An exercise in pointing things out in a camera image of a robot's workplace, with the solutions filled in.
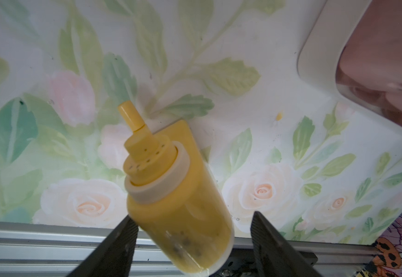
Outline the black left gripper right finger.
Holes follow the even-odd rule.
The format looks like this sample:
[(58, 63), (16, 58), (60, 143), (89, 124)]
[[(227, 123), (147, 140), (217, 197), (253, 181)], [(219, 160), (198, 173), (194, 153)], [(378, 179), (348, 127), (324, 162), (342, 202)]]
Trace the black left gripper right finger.
[(320, 276), (259, 211), (252, 218), (251, 239), (260, 277)]

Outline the pink pencil sharpener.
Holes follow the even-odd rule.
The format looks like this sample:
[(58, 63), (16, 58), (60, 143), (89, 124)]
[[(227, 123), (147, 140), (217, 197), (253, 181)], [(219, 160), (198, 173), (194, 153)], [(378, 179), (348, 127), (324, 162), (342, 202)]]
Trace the pink pencil sharpener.
[(336, 72), (341, 95), (402, 127), (402, 1), (372, 1)]

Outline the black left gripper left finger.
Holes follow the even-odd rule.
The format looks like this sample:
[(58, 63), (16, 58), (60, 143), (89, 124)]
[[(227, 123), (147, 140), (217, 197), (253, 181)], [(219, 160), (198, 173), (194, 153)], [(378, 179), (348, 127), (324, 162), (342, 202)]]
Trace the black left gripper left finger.
[(127, 277), (138, 232), (138, 225), (127, 216), (68, 277)]

